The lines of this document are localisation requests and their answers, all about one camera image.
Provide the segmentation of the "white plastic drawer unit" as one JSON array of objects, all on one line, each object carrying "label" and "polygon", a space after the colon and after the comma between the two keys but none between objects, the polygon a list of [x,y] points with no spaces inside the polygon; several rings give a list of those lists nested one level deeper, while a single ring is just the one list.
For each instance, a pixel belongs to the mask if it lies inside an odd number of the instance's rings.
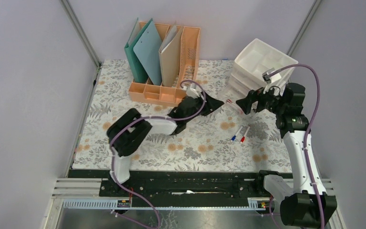
[{"label": "white plastic drawer unit", "polygon": [[298,61],[260,39],[251,41],[235,58],[232,71],[223,90],[218,93],[218,100],[226,103],[227,99],[236,101],[247,96],[250,90],[259,88],[275,89],[275,94],[282,94],[289,83],[293,68],[286,69],[279,74],[281,79],[266,84],[262,73],[268,69],[276,70]]}]

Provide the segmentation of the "blue cap marker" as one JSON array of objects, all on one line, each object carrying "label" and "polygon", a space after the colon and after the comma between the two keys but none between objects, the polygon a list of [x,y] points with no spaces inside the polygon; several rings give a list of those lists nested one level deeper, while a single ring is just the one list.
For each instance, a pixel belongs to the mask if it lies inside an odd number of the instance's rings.
[{"label": "blue cap marker", "polygon": [[233,142],[235,139],[236,139],[236,137],[239,135],[239,133],[241,132],[241,130],[242,130],[242,128],[243,128],[243,126],[240,126],[239,128],[238,128],[238,130],[236,131],[236,133],[232,136],[232,138],[230,139],[230,141],[231,142]]}]

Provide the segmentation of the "tan kraft folder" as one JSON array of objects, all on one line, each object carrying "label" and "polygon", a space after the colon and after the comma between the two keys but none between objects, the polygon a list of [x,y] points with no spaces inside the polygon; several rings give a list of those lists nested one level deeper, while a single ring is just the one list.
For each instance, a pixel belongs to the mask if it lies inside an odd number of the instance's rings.
[{"label": "tan kraft folder", "polygon": [[181,36],[183,27],[173,24],[168,30],[160,48],[159,59],[162,86],[172,87],[180,70]]}]

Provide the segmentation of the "green folder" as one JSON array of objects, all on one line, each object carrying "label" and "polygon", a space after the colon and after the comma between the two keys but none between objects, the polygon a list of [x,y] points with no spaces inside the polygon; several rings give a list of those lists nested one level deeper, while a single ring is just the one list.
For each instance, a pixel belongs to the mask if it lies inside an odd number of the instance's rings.
[{"label": "green folder", "polygon": [[124,47],[135,83],[146,83],[149,78],[139,57],[144,57],[145,54],[149,53],[150,42],[145,32],[147,32],[147,28],[151,22],[153,22],[152,18],[141,28],[139,19],[137,18]]}]

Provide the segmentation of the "light blue folder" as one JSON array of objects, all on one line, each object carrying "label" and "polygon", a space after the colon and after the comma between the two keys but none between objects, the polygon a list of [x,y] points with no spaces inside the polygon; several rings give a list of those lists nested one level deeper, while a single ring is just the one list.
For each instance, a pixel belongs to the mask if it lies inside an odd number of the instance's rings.
[{"label": "light blue folder", "polygon": [[149,20],[134,39],[133,53],[136,56],[134,80],[145,83],[148,79],[154,85],[162,84],[159,48],[162,44],[153,20]]}]

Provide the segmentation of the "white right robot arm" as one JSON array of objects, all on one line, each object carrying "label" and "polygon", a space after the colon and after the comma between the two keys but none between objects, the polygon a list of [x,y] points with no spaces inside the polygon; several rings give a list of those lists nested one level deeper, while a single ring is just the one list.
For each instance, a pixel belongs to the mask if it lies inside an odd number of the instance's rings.
[{"label": "white right robot arm", "polygon": [[290,158],[293,185],[286,184],[276,171],[261,170],[254,184],[256,194],[265,197],[270,193],[276,199],[284,225],[322,229],[335,212],[337,200],[328,194],[316,168],[311,123],[302,113],[304,98],[305,87],[289,83],[282,94],[260,88],[250,90],[235,103],[246,115],[263,110],[275,114],[276,127]]}]

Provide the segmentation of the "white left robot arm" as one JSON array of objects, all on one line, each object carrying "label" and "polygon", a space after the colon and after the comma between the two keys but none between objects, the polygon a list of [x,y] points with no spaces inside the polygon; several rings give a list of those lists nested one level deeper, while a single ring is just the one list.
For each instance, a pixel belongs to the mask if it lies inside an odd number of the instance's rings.
[{"label": "white left robot arm", "polygon": [[112,153],[111,191],[117,196],[128,192],[131,157],[148,135],[177,135],[189,121],[207,116],[222,105],[223,101],[205,94],[205,97],[184,97],[166,116],[142,116],[135,108],[128,110],[106,131]]}]

